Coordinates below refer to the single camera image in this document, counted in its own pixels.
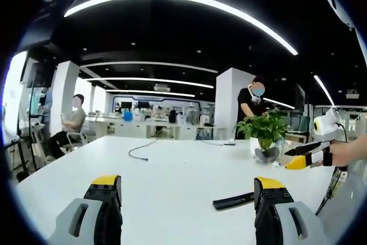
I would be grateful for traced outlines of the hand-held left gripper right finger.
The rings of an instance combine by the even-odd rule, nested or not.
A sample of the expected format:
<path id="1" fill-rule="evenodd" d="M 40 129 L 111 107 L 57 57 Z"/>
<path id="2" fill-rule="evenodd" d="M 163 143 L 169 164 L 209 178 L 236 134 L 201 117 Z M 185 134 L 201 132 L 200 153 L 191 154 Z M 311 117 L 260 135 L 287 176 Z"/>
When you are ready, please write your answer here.
<path id="1" fill-rule="evenodd" d="M 254 179 L 257 244 L 329 244 L 318 217 L 279 181 Z"/>

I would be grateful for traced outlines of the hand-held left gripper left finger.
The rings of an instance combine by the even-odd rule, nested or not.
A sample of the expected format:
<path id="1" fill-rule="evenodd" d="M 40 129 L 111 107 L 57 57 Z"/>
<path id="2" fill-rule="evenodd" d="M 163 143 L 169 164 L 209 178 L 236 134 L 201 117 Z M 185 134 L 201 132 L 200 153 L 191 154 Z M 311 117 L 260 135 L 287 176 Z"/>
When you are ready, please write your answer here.
<path id="1" fill-rule="evenodd" d="M 121 176 L 95 179 L 84 197 L 74 199 L 56 217 L 48 244 L 120 244 L 122 233 Z"/>

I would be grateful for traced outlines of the person's right hand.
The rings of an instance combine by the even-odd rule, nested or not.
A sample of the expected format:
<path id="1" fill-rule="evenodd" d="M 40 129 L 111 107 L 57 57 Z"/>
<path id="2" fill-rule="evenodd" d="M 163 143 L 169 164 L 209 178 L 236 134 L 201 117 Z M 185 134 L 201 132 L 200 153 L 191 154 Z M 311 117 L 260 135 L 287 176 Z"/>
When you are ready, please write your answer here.
<path id="1" fill-rule="evenodd" d="M 354 160 L 353 142 L 333 142 L 330 145 L 330 152 L 332 153 L 332 164 L 336 167 L 347 166 Z"/>

